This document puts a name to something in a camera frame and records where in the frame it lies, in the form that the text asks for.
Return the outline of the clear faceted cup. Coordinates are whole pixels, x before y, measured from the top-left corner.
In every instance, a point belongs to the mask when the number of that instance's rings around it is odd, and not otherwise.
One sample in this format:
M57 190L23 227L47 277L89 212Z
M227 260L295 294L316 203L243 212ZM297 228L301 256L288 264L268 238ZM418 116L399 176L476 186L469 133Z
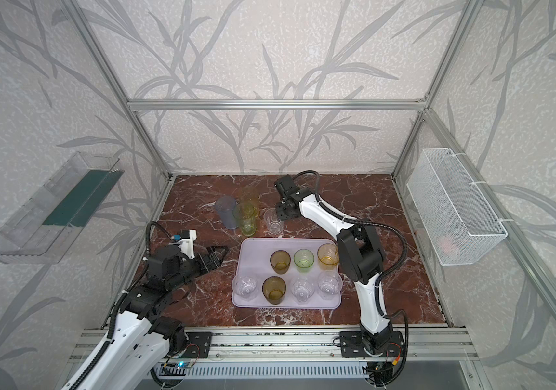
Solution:
M268 234L273 237L281 237L284 231L284 222L279 220L276 209L268 208L263 214L263 221Z
M303 305L309 302L315 295L315 286L306 277L299 276L291 281L289 291L291 292L295 301L298 304Z
M258 278L236 275L232 281L232 295L238 300L250 301L258 295Z
M322 271L317 278L318 292L326 301L340 297L342 286L343 281L336 271Z

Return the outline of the amber dimpled cup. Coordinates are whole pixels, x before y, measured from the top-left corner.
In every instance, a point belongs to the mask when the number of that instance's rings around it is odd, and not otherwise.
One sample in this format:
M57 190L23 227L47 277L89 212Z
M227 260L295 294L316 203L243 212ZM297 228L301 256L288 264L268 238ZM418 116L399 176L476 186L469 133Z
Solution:
M289 271L291 256L284 250L277 250L271 255L270 264L276 274L284 275L287 271Z
M271 276L263 281L262 292L272 305L279 305L285 298L286 282L279 276Z

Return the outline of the small green plastic cup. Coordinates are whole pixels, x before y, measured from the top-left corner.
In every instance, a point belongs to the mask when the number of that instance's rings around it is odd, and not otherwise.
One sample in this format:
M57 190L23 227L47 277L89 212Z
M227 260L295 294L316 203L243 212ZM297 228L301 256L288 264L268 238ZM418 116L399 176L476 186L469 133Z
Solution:
M315 264L315 255L308 249L300 249L294 254L294 264L300 273L308 273Z

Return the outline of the yellow transparent plastic cup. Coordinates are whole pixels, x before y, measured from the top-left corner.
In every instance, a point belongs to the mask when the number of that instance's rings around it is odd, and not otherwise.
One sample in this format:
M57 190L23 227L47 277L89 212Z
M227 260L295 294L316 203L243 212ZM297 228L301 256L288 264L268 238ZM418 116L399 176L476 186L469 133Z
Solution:
M317 250L317 257L320 268L323 271L331 271L338 267L340 263L338 247L335 244L323 244Z

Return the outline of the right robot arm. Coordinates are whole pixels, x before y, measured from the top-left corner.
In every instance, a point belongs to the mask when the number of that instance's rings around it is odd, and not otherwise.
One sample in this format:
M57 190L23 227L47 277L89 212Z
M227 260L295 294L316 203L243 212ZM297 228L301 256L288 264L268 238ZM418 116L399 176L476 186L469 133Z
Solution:
M282 195L276 204L280 220L304 217L318 224L336 241L343 273L357 290L360 326L364 340L378 347L390 340L393 326L385 318L384 295L377 279L383 271L385 252L374 227L356 221L308 190Z

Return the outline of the lilac plastic tray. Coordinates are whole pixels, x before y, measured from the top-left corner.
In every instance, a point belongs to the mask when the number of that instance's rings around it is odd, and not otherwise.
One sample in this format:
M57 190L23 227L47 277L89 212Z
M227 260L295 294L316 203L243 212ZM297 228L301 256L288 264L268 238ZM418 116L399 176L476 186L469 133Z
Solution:
M320 268L319 261L315 261L312 269L308 273L298 272L294 264L290 265L289 271L284 275L278 275L273 271L270 264L271 255L277 250L284 250L291 257L300 250L308 249L312 253L316 253L318 248L323 244L330 243L330 240L322 239L296 239L296 238L258 238L251 237L242 242L241 253L237 266L236 275L251 275L258 278L258 295L250 300L238 300L232 295L232 303L240 308L268 308L268 309L296 309L296 310L335 310L341 305L341 295L333 300L324 300L320 297L317 288L317 278L323 271ZM286 282L286 294L284 300L279 305L270 304L262 292L262 285L265 279L271 276L279 276ZM315 295L311 300L303 305L298 304L291 292L289 286L291 281L296 277L306 277L315 286Z

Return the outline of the tall yellow plastic cup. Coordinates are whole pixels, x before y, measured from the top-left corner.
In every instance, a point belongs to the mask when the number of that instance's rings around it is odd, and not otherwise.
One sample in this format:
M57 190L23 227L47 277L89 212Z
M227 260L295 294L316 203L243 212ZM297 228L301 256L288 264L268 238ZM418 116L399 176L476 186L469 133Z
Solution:
M259 193L254 187L243 187L237 190L237 196L240 202L249 202L254 207L259 206Z

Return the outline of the tall green plastic cup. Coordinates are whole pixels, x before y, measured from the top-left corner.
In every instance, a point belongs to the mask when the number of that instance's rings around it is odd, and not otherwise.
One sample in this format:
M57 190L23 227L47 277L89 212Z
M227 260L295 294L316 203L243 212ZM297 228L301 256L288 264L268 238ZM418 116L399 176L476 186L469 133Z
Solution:
M252 202L243 201L235 206L233 216L241 230L241 234L245 237L253 237L255 235L257 231L257 215L258 211Z

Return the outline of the blue frosted plastic cup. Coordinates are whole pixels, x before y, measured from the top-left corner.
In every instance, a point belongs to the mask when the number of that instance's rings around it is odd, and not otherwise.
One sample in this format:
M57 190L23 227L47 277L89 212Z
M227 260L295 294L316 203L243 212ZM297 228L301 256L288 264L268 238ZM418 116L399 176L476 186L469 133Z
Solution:
M214 204L215 211L226 229L235 230L238 226L233 214L236 206L237 200L232 196L222 196Z

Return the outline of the small circuit board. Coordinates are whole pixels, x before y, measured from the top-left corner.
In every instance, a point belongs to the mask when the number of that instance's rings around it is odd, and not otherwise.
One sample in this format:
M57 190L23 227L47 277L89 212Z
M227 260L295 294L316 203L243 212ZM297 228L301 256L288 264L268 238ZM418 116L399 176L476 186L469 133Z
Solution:
M162 365L162 369L165 370L174 370L174 371L182 371L182 370L188 370L190 368L192 368L195 364L196 364L196 360L192 359L192 360L180 360L180 361L176 361L176 362L165 362L164 365Z

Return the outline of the green pad in bin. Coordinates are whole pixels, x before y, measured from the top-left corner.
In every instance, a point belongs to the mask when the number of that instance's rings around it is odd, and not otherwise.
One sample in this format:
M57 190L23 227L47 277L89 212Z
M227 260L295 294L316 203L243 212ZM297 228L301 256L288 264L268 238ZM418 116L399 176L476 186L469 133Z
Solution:
M43 225L84 228L124 173L122 170L88 171L47 216Z

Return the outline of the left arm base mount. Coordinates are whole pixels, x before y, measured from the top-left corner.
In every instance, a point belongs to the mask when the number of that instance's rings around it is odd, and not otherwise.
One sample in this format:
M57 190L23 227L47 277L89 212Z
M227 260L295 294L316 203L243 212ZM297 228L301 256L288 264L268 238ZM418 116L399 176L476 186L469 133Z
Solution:
M177 354L180 359L205 359L208 358L213 333L210 331L192 331L187 334L185 348Z

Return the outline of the clear plastic wall bin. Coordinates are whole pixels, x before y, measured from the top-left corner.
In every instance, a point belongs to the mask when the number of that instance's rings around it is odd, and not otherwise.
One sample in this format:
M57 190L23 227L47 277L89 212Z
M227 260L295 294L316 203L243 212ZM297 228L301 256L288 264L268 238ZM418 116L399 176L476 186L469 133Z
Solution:
M60 262L84 227L44 226L43 222L91 170L122 169L117 157L73 154L0 228L0 263L52 265Z

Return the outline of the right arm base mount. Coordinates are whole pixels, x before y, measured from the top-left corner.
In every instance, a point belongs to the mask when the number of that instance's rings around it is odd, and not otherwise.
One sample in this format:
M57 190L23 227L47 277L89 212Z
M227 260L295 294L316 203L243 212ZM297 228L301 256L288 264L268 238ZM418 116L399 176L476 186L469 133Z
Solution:
M365 331L341 331L338 346L343 358L400 358L405 342L397 330L385 330L373 336Z

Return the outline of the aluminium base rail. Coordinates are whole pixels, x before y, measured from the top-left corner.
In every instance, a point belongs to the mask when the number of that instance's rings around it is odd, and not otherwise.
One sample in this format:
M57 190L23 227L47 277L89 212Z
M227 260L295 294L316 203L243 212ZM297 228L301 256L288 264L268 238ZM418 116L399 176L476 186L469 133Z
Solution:
M392 357L341 357L340 332L355 332L356 326L215 327L189 328L190 332L212 332L209 362L375 362ZM411 325L409 361L476 361L476 348L464 328Z

